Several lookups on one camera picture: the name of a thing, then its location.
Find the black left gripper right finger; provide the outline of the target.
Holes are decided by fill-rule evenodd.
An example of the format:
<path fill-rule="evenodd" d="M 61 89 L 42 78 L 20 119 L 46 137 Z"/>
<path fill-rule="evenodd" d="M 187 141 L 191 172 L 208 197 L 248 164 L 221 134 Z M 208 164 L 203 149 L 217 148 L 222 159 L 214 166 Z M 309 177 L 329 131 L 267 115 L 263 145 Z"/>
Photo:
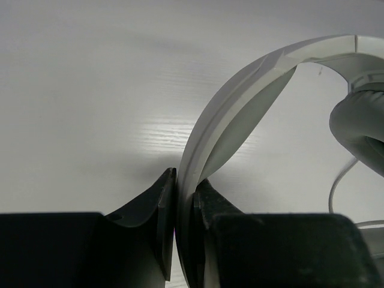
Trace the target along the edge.
<path fill-rule="evenodd" d="M 264 226 L 209 181 L 193 195 L 193 279 L 197 287 L 263 287 Z"/>

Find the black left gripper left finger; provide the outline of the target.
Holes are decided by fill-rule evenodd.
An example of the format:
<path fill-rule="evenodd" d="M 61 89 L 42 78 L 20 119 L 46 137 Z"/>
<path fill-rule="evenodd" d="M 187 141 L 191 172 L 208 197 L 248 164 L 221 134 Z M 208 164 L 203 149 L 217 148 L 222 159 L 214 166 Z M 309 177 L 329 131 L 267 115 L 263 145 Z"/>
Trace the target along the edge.
<path fill-rule="evenodd" d="M 144 192 L 124 206 L 106 215 L 122 228 L 122 244 L 113 243 L 138 279 L 141 273 L 158 270 L 164 281 L 170 280 L 176 210 L 176 169 L 167 168 Z"/>

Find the white grey headphones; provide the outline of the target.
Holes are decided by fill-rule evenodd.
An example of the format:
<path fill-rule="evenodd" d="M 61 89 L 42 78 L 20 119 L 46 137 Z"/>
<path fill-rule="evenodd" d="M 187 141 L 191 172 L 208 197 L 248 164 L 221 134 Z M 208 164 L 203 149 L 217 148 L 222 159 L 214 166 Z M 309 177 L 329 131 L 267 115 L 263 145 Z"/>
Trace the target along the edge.
<path fill-rule="evenodd" d="M 197 286 L 189 249 L 191 206 L 197 186 L 222 167 L 261 121 L 297 66 L 313 62 L 338 73 L 348 96 L 331 113 L 336 140 L 383 174 L 383 40 L 331 35 L 277 49 L 248 64 L 213 96 L 198 118 L 179 165 L 176 243 L 190 287 Z"/>

